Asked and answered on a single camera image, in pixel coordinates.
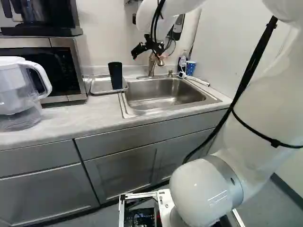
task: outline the gray cabinet door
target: gray cabinet door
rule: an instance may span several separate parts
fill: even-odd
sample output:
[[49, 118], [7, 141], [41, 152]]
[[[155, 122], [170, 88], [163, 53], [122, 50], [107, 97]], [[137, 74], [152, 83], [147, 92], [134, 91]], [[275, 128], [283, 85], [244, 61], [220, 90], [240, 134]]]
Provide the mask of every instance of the gray cabinet door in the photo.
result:
[[24, 226], [98, 206], [83, 166], [0, 179], [0, 226]]
[[99, 200], [150, 185], [156, 152], [156, 145], [149, 145], [86, 161]]
[[72, 140], [0, 151], [0, 177], [79, 163]]
[[[182, 164], [186, 155], [196, 149], [212, 131], [213, 129], [200, 131], [159, 143], [155, 163], [155, 182], [169, 179], [170, 175]], [[210, 144], [193, 155], [190, 160], [205, 156]]]

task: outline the microwave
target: microwave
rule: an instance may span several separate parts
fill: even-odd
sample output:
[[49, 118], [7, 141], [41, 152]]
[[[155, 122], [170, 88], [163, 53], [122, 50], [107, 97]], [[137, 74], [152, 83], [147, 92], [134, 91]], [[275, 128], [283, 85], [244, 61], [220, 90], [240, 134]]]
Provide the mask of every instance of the microwave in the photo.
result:
[[[45, 69], [53, 91], [42, 104], [87, 100], [74, 38], [1, 36], [0, 56], [20, 56]], [[38, 74], [27, 70], [37, 90], [43, 92]]]

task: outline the countertop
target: countertop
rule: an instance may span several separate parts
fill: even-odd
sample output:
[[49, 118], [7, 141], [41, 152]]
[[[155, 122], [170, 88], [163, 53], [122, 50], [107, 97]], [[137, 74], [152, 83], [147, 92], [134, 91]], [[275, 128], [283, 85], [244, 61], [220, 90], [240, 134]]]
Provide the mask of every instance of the countertop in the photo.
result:
[[122, 116], [118, 94], [89, 96], [85, 104], [43, 109], [42, 121], [32, 128], [0, 132], [0, 151], [69, 140], [215, 111], [228, 108], [232, 102], [230, 98], [211, 87], [196, 85], [222, 102], [125, 119]]

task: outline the black cable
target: black cable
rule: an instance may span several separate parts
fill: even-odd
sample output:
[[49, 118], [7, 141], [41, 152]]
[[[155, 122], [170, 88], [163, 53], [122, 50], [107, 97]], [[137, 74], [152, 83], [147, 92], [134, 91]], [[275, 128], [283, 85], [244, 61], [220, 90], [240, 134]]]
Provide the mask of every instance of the black cable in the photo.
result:
[[163, 8], [164, 3], [165, 3], [165, 0], [160, 1], [160, 3], [158, 4], [158, 6], [155, 10], [155, 14], [153, 15], [152, 22], [151, 22], [151, 39], [154, 39], [155, 43], [157, 43], [157, 24], [158, 24], [158, 20], [159, 20], [161, 10]]
[[232, 109], [232, 114], [236, 118], [236, 120], [238, 122], [240, 122], [240, 124], [242, 124], [245, 128], [250, 130], [252, 133], [255, 133], [257, 136], [259, 136], [262, 139], [267, 140], [268, 142], [270, 142], [270, 145], [273, 146], [274, 148], [278, 148], [278, 147], [285, 147], [285, 148], [292, 148], [292, 149], [301, 149], [301, 148], [303, 148], [303, 146], [295, 146], [295, 145], [282, 143], [281, 141], [279, 141], [277, 139], [270, 138], [270, 137], [264, 135], [263, 133], [255, 130], [254, 128], [251, 128], [248, 124], [246, 124], [244, 121], [241, 120], [241, 118], [235, 113], [234, 109]]
[[152, 197], [153, 200], [155, 200], [158, 203], [158, 200], [156, 200], [154, 197]]
[[[159, 5], [159, 0], [158, 0], [158, 5]], [[161, 18], [163, 19], [162, 13], [160, 13]]]
[[170, 48], [170, 46], [171, 46], [171, 44], [172, 44], [172, 40], [173, 40], [173, 29], [174, 29], [174, 26], [171, 28], [171, 30], [169, 31], [169, 41], [167, 42], [167, 45], [166, 45], [166, 47], [164, 48], [164, 50], [168, 50], [169, 48]]
[[226, 111], [225, 115], [223, 116], [223, 118], [220, 120], [219, 124], [215, 127], [215, 129], [212, 131], [212, 133], [206, 138], [206, 140], [196, 149], [194, 149], [192, 152], [190, 152], [183, 160], [182, 164], [185, 164], [189, 161], [189, 159], [196, 153], [198, 152], [200, 149], [202, 149], [203, 147], [205, 147], [206, 144], [208, 144], [220, 131], [220, 129], [223, 127], [223, 125], [225, 124], [226, 120], [228, 119], [229, 114], [232, 112], [232, 109], [234, 108], [234, 106], [236, 105], [237, 101], [239, 100], [240, 96], [242, 95], [242, 93], [244, 92], [244, 90], [246, 89], [246, 87], [248, 86], [260, 60], [261, 57], [265, 51], [265, 48], [269, 42], [269, 39], [274, 31], [274, 29], [277, 26], [277, 22], [278, 19], [273, 16], [270, 19], [270, 22], [267, 24], [267, 27], [263, 33], [263, 35], [261, 36], [260, 41], [258, 42], [258, 45], [254, 51], [254, 53], [252, 54], [252, 57], [247, 65], [247, 68], [243, 74], [243, 77], [241, 79], [241, 82], [239, 84], [238, 90], [236, 92], [235, 98], [233, 99], [230, 107], [228, 108], [228, 110]]
[[171, 56], [171, 55], [175, 52], [176, 47], [177, 47], [177, 42], [176, 42], [176, 40], [175, 40], [174, 38], [172, 38], [172, 39], [173, 39], [173, 41], [175, 42], [175, 47], [174, 47], [174, 50], [173, 50], [168, 56]]

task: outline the cabinet panel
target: cabinet panel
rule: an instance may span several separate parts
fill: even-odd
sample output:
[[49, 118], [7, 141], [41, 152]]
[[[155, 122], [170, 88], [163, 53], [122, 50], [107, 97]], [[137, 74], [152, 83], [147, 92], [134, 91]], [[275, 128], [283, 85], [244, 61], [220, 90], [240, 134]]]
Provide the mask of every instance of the cabinet panel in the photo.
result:
[[72, 140], [0, 151], [0, 177], [80, 162]]
[[133, 149], [215, 127], [226, 110], [76, 139], [84, 160]]
[[[155, 164], [156, 182], [167, 180], [182, 164], [185, 156], [196, 149], [212, 131], [213, 129], [200, 131], [159, 143]], [[211, 143], [193, 155], [190, 160], [205, 156], [210, 145]]]
[[85, 162], [100, 201], [147, 186], [157, 148], [150, 145]]
[[80, 163], [2, 178], [0, 201], [0, 219], [14, 226], [34, 224], [98, 206]]

